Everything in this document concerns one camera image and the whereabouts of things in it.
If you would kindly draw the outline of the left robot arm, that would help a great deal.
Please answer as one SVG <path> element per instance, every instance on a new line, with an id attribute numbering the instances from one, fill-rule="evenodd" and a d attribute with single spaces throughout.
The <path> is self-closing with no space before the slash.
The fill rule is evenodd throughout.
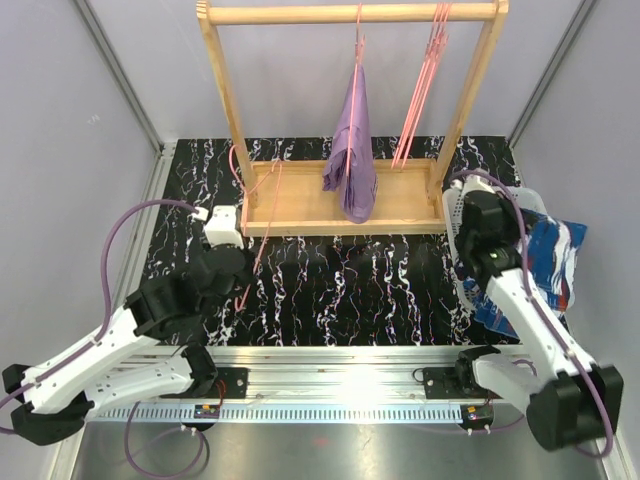
<path id="1" fill-rule="evenodd" d="M 117 407 L 154 397 L 205 397 L 218 372 L 207 348 L 190 341 L 151 366 L 116 372 L 122 361 L 204 323 L 251 285 L 254 254 L 216 246 L 190 264 L 130 294 L 107 323 L 37 366 L 13 364 L 2 373 L 11 412 L 8 434 L 35 445 L 60 442 Z"/>

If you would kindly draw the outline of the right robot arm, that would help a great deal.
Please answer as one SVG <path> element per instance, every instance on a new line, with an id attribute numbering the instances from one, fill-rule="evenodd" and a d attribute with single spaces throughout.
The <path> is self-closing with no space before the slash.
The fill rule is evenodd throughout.
<path id="1" fill-rule="evenodd" d="M 443 209 L 452 258 L 507 317 L 536 369 L 530 373 L 488 347 L 454 371 L 456 389 L 466 396 L 485 389 L 508 401 L 547 451 L 602 439 L 600 454 L 607 456 L 623 378 L 614 366 L 596 363 L 535 287 L 524 218 L 512 190 L 449 189 Z"/>

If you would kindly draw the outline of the blue patterned trousers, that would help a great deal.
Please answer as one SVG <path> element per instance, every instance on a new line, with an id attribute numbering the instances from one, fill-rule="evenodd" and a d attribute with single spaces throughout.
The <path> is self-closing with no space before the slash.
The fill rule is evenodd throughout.
<path id="1" fill-rule="evenodd" d="M 527 232 L 529 271 L 556 317 L 563 319 L 575 301 L 575 269 L 588 227 L 526 209 L 522 214 Z M 515 339 L 517 334 L 507 317 L 481 292 L 475 280 L 464 273 L 462 263 L 461 270 L 466 276 L 463 284 L 471 290 L 474 320 L 491 332 Z"/>

